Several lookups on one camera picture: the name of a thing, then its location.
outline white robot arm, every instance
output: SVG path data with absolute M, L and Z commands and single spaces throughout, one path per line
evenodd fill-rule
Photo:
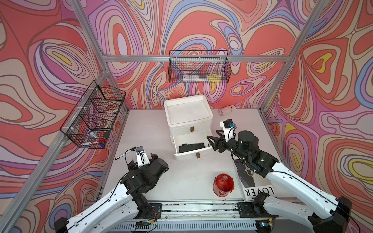
M 140 164 L 131 161 L 129 172 L 118 182 L 116 187 L 99 201 L 78 215 L 60 218 L 54 223 L 56 233 L 105 233 L 121 222 L 133 219 L 157 219 L 161 205 L 153 208 L 143 196 L 153 189 L 159 177 L 168 170 L 168 164 L 151 154 L 148 159 L 142 147 L 136 148 L 146 158 Z
M 251 171 L 266 177 L 294 194 L 306 206 L 279 200 L 260 193 L 253 201 L 257 215 L 264 211 L 279 215 L 312 228 L 316 233 L 344 233 L 350 219 L 352 202 L 345 198 L 323 192 L 285 167 L 275 157 L 258 147 L 258 138 L 250 131 L 241 131 L 235 140 L 235 124 L 231 119 L 220 123 L 220 136 L 207 136 L 213 149 L 225 150 L 237 156 Z

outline orange swirl pattern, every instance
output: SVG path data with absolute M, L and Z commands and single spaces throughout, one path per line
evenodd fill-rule
M 373 232 L 373 4 L 330 1 L 266 108 L 291 169 Z M 358 232 L 350 222 L 348 232 Z
M 0 215 L 101 72 L 68 2 L 0 1 Z M 12 232 L 54 232 L 92 201 L 122 121 L 104 150 L 65 145 Z
M 90 0 L 84 8 L 105 54 L 168 55 L 218 50 L 232 55 L 286 55 L 313 1 Z M 170 84 L 168 63 L 112 62 L 128 108 L 163 108 L 170 98 L 204 94 L 222 108 L 259 107 L 281 64 L 232 62 L 229 84 Z

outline white tabletop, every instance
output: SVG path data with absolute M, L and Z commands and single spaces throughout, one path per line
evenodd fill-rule
M 211 126 L 213 136 L 216 130 L 221 129 L 219 122 L 232 119 L 237 125 L 236 133 L 250 130 L 259 138 L 261 150 L 270 153 L 279 159 L 274 145 L 267 133 L 265 125 L 257 109 L 237 109 L 222 117 L 217 110 L 212 110 L 214 118 Z M 240 188 L 221 198 L 213 192 L 214 178 L 226 173 L 230 175 L 235 184 L 238 184 L 236 168 L 232 163 L 231 155 L 225 151 L 222 154 L 211 151 L 201 158 L 176 161 L 174 159 L 175 147 L 171 143 L 169 128 L 164 110 L 131 110 L 118 145 L 116 157 L 132 147 L 143 146 L 150 158 L 150 153 L 157 154 L 169 165 L 156 187 L 145 194 L 149 201 L 191 201 L 191 200 L 240 200 Z M 127 160 L 135 159 L 135 152 L 127 154 Z M 124 157 L 114 160 L 105 184 L 103 195 L 114 188 L 118 180 L 128 172 Z M 256 186 L 270 185 L 268 179 L 254 174 Z M 293 197 L 280 186 L 273 186 L 278 197 Z

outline blue marker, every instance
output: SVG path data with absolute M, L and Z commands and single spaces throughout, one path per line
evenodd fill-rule
M 98 137 L 96 136 L 96 134 L 94 134 L 91 130 L 88 130 L 88 133 L 89 133 L 92 137 L 94 137 L 94 138 L 98 138 Z

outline red plastic bucket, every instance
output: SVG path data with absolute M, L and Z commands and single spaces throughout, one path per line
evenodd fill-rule
M 220 174 L 214 180 L 214 193 L 217 196 L 226 196 L 234 189 L 234 181 L 227 174 Z

